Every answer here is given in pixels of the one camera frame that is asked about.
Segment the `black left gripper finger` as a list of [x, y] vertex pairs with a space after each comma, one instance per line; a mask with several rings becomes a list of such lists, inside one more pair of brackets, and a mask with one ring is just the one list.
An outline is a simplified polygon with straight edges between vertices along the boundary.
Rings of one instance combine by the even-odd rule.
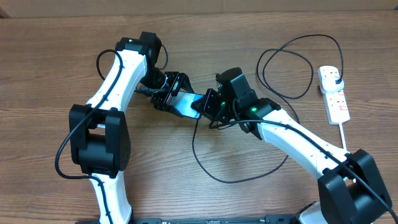
[[173, 105], [167, 105], [165, 103], [159, 103], [159, 104], [155, 104], [154, 108], [159, 110], [159, 111], [164, 111], [164, 112], [168, 112], [168, 113], [174, 114], [174, 115], [176, 115], [178, 117], [181, 117], [181, 118], [184, 117], [184, 115], [181, 114], [181, 112], [178, 109], [176, 109], [176, 107], [174, 107]]
[[177, 91], [186, 91], [187, 93], [194, 93], [194, 90], [191, 86], [188, 75], [185, 73], [179, 73], [177, 75]]

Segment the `Samsung Galaxy smartphone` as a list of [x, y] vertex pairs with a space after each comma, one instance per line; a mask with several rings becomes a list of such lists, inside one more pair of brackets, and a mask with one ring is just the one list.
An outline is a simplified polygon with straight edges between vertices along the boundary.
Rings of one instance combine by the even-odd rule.
[[192, 103], [196, 100], [203, 98], [203, 95], [195, 93], [187, 93], [180, 91], [177, 96], [173, 96], [171, 106], [176, 110], [177, 116], [187, 117], [192, 119], [200, 119], [201, 114], [191, 107]]

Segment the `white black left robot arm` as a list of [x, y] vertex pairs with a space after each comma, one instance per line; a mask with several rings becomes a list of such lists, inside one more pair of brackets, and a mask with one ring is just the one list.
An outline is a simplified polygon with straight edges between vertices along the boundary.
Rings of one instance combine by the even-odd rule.
[[155, 65], [163, 47], [155, 33], [123, 37], [111, 50], [113, 66], [85, 105], [69, 113], [72, 161], [93, 184], [100, 209], [98, 223], [132, 223], [133, 209], [124, 182], [131, 141], [126, 110], [134, 93], [150, 98], [154, 108], [181, 118], [200, 119], [191, 104], [197, 100], [184, 73], [163, 72]]

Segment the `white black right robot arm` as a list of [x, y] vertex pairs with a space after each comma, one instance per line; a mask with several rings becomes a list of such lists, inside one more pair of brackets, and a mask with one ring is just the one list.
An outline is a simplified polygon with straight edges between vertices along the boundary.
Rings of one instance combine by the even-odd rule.
[[216, 75], [192, 108], [211, 120], [210, 128], [240, 125], [300, 164], [316, 181], [319, 201], [303, 208], [291, 223], [373, 223], [389, 212], [392, 201], [373, 157], [350, 153], [322, 140], [294, 121], [279, 104], [258, 98], [239, 67]]

